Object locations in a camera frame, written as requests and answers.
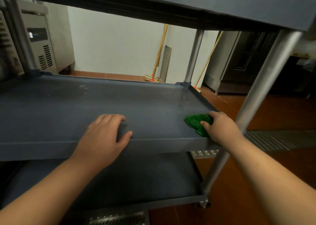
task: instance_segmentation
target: top shelf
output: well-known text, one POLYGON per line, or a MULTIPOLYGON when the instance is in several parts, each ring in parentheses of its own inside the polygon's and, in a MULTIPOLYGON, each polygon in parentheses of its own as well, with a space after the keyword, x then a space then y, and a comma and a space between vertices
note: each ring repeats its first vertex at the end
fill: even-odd
POLYGON ((204 30, 307 31, 316 0, 42 0, 204 30))
POLYGON ((216 110, 193 87, 42 75, 0 84, 0 161, 69 157, 101 114, 123 114, 124 154, 214 150, 184 117, 216 110))

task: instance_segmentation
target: hand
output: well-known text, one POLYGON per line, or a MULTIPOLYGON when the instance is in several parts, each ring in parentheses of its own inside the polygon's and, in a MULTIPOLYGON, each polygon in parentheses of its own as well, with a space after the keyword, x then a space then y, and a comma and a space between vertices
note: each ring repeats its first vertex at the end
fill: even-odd
POLYGON ((223 112, 211 111, 208 113, 214 118, 214 122, 210 125, 202 121, 201 125, 210 135, 214 142, 228 148, 239 139, 244 139, 241 131, 236 123, 223 112))
POLYGON ((104 114, 89 125, 79 141, 73 155, 69 158, 76 163, 84 163, 97 172, 109 166, 127 146, 132 132, 127 132, 116 142, 117 131, 123 115, 104 114))

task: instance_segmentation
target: gray plastic cart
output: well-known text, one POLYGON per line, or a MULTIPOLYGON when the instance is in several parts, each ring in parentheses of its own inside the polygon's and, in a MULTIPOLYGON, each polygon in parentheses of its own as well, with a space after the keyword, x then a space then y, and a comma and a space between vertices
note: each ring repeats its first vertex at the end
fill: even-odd
POLYGON ((197 29, 184 81, 158 84, 40 73, 17 1, 5 1, 26 74, 0 84, 0 160, 11 161, 4 167, 1 206, 69 157, 98 115, 124 114, 118 136, 133 131, 120 157, 73 203, 69 214, 77 216, 117 208, 204 206, 229 157, 221 149, 202 181, 189 154, 219 148, 183 122, 186 115, 216 111, 191 86, 204 30, 279 32, 235 120, 244 133, 316 12, 316 0, 42 0, 197 29), (154 101, 148 99, 153 94, 154 101))

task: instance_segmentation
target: yellow broom handle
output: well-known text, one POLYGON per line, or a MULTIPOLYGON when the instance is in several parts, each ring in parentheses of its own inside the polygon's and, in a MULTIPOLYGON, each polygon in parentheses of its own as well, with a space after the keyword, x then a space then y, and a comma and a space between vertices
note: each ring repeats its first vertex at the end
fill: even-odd
POLYGON ((210 61, 210 59, 211 59, 211 56, 212 56, 212 54, 213 54, 213 52, 214 52, 214 50, 215 50, 215 48, 216 48, 216 46, 217 46, 217 44, 218 44, 218 41, 219 41, 219 39, 220 39, 221 36, 222 36, 222 34, 223 34, 223 31, 221 31, 221 33, 219 34, 218 39, 216 40, 216 42, 215 42, 215 44, 214 44, 214 47, 213 47, 213 49, 212 49, 212 51, 211 51, 211 53, 210 53, 210 55, 209 55, 209 58, 207 59, 206 64, 205 64, 205 66, 204 66, 204 68, 203 68, 203 70, 202 70, 202 73, 201 73, 201 75, 199 76, 199 78, 198 78, 198 80, 197 80, 197 83, 195 84, 194 87, 196 87, 196 86, 198 85, 198 82, 200 81, 200 79, 201 79, 201 77, 202 77, 202 75, 203 75, 203 72, 204 72, 205 68, 207 67, 207 65, 208 65, 208 63, 209 63, 209 61, 210 61))
POLYGON ((153 77, 154 77, 155 74, 156 74, 156 70, 157 70, 157 67, 158 67, 158 64, 159 64, 160 55, 161 55, 161 51, 162 51, 162 46, 163 46, 163 43, 165 42, 165 37, 166 37, 167 29, 168 29, 168 24, 165 24, 165 26, 164 26, 164 28, 163 28, 163 34, 162 34, 162 38, 161 38, 159 50, 158 50, 158 53, 157 53, 157 56, 156 56, 155 67, 154 67, 153 74, 152 74, 153 77))

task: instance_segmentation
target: cart leg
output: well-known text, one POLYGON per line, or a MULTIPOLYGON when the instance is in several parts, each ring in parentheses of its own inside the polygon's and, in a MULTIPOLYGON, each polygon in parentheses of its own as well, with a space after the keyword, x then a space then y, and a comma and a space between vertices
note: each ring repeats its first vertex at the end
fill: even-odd
MULTIPOLYGON (((281 72, 301 35, 302 32, 300 31, 282 30, 279 32, 235 119, 235 123, 243 133, 281 72)), ((210 192, 228 158, 229 154, 224 149, 220 150, 215 157, 214 163, 203 181, 202 190, 205 194, 210 192)))
POLYGON ((200 46, 202 43, 203 34, 204 34, 204 30, 201 30, 201 29, 196 30, 195 38, 194 38, 194 42, 192 46, 192 51, 190 55, 190 60, 189 60, 188 68, 186 71, 185 79, 183 82, 183 85, 185 87, 189 87, 191 85, 191 79, 192 79, 195 63, 198 58, 198 52, 200 50, 200 46))
POLYGON ((28 36, 28 32, 22 19, 22 13, 18 5, 17 0, 5 0, 6 7, 14 26, 14 30, 17 35, 17 39, 21 48, 23 58, 21 59, 23 70, 25 73, 31 73, 32 75, 40 74, 37 67, 36 60, 31 48, 31 42, 28 36))

